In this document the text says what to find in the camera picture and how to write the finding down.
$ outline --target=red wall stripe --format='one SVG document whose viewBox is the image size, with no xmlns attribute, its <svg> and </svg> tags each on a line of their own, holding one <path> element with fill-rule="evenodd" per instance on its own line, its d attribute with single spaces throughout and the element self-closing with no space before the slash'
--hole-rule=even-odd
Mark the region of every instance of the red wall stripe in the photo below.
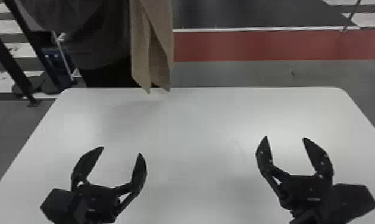
<svg viewBox="0 0 375 224">
<path fill-rule="evenodd" d="M 375 59 L 375 29 L 175 33 L 175 61 Z"/>
</svg>

